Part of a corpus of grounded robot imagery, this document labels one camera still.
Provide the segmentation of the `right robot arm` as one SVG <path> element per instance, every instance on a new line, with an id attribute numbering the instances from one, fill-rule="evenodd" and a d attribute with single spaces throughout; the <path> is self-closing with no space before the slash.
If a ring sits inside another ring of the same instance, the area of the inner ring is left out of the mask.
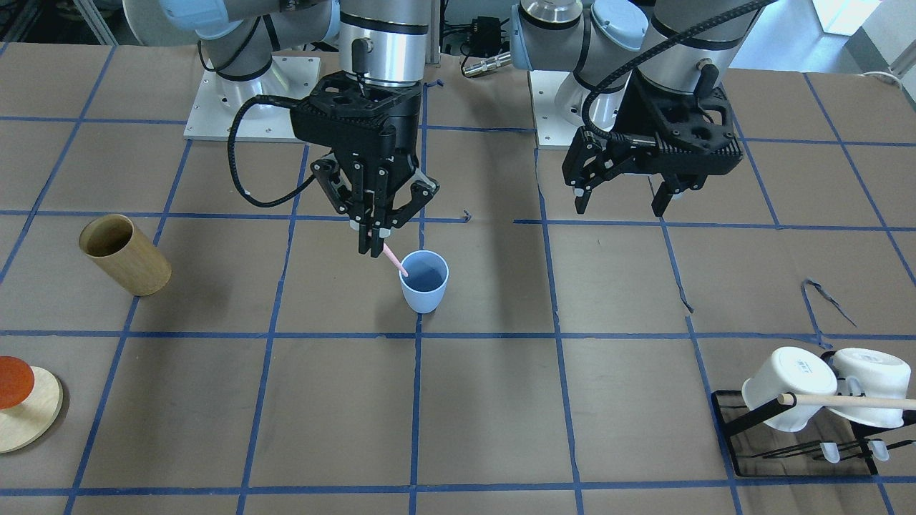
<path id="1" fill-rule="evenodd" d="M 250 94 L 228 130 L 227 162 L 246 202 L 268 208 L 274 201 L 246 192 L 235 144 L 246 112 L 255 107 L 288 110 L 294 136 L 327 147 L 311 164 L 335 211 L 349 218 L 358 251 L 378 257 L 391 232 L 405 225 L 438 192 L 416 155 L 422 80 L 431 22 L 429 1 L 161 1 L 166 19 L 199 38 L 199 57 L 209 72 L 230 84 L 249 84 L 271 74 L 278 50 L 326 42 L 339 53 L 340 71 L 320 78 L 307 97 Z"/>

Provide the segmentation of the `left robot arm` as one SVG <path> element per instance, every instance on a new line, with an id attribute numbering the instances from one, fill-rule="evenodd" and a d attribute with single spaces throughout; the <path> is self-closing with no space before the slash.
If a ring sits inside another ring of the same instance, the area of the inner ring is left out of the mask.
<path id="1" fill-rule="evenodd" d="M 622 174 L 658 174 L 655 216 L 686 190 L 724 176 L 744 154 L 722 79 L 766 1 L 522 1 L 510 49 L 462 68 L 506 63 L 565 72 L 558 107 L 576 128 L 564 182 L 583 214 L 593 190 Z"/>

